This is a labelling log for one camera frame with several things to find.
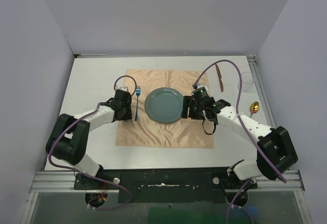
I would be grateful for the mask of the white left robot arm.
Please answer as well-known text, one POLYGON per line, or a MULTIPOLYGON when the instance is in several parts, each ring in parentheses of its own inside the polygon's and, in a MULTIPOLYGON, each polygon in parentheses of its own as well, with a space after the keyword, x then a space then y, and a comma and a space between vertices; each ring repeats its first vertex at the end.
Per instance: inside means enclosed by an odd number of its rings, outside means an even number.
POLYGON ((104 183, 101 165, 86 153, 88 135, 108 123, 132 119, 132 96, 123 86, 113 98, 98 103, 95 110, 78 115, 61 114, 51 132, 45 151, 48 162, 58 168, 87 174, 86 183, 97 189, 104 183))

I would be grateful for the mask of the iridescent gold spoon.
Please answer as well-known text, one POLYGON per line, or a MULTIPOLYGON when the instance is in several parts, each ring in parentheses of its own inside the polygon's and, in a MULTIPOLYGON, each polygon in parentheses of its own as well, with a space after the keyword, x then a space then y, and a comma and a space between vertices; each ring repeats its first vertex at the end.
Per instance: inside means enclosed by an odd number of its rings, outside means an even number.
POLYGON ((250 108, 249 108, 249 110, 250 110, 250 118, 252 118, 252 116, 253 116, 254 114, 256 114, 256 113, 259 111, 259 109, 260 109, 260 104, 259 104, 259 102, 258 102, 258 101, 253 102, 253 103, 250 105, 250 108))

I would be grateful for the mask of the copper table knife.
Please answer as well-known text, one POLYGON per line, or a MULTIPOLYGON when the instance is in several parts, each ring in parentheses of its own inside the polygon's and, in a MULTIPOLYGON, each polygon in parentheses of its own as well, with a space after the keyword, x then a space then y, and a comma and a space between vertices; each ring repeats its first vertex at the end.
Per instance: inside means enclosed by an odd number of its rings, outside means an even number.
POLYGON ((222 75, 221 75, 221 71, 218 67, 217 64, 215 64, 216 67, 216 72, 217 72, 217 76, 218 76, 218 81, 219 81, 219 86, 220 86, 220 91, 224 92, 224 85, 223 85, 223 81, 222 81, 222 75))

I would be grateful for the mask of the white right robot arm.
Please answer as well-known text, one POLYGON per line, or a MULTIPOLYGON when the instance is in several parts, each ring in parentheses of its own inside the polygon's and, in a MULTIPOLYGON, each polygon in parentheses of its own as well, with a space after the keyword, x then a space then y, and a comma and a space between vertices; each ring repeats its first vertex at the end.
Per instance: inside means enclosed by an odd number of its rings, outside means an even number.
POLYGON ((285 182, 283 173, 296 164, 298 156, 288 131, 264 125, 241 114, 227 101, 216 101, 201 87, 184 96, 181 117, 183 119, 213 122, 231 129, 248 140, 256 148, 256 159, 241 160, 227 171, 228 183, 240 187, 249 178, 264 176, 269 180, 285 182))

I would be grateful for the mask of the blue fork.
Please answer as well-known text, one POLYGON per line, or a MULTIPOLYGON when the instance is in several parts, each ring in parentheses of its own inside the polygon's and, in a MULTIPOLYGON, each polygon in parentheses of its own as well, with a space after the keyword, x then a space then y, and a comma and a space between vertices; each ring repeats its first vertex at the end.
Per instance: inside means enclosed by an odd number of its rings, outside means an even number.
POLYGON ((139 97, 141 95, 141 87, 138 85, 136 88, 136 109, 135 109, 135 122, 138 120, 138 103, 139 103, 139 97))

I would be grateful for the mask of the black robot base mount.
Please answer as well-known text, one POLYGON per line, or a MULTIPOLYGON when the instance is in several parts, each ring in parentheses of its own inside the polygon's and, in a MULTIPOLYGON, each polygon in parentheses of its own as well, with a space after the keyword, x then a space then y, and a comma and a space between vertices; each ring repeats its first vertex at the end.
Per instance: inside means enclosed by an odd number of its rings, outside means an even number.
POLYGON ((101 170, 99 180, 77 174, 75 190, 116 190, 118 203, 192 203, 231 201, 244 181, 228 177, 227 167, 101 170))

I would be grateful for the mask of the teal round plate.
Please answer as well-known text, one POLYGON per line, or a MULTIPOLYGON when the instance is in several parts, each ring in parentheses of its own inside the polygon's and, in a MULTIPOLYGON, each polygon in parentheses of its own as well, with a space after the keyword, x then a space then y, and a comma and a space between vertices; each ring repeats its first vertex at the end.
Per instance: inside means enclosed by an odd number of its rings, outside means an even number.
POLYGON ((181 119, 183 95, 176 89, 161 87, 145 99, 146 114, 155 122, 171 124, 181 119))

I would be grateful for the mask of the peach satin cloth napkin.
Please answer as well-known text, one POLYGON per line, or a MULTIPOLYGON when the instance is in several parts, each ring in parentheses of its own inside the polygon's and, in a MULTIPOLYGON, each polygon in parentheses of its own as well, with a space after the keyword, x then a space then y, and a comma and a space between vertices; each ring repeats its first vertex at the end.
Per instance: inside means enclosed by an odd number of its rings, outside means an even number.
MULTIPOLYGON (((121 121, 118 123, 117 146, 146 146, 172 148, 214 148, 214 137, 206 135, 212 131, 211 122, 202 123, 200 120, 180 119, 172 124, 160 124, 146 114, 145 99, 155 89, 170 87, 184 96, 193 91, 192 85, 197 78, 200 84, 209 85, 207 75, 200 71, 178 70, 141 70, 128 69, 123 85, 134 89, 137 84, 141 87, 138 103, 138 120, 121 121)), ((132 112, 135 113, 136 97, 132 98, 132 112)))

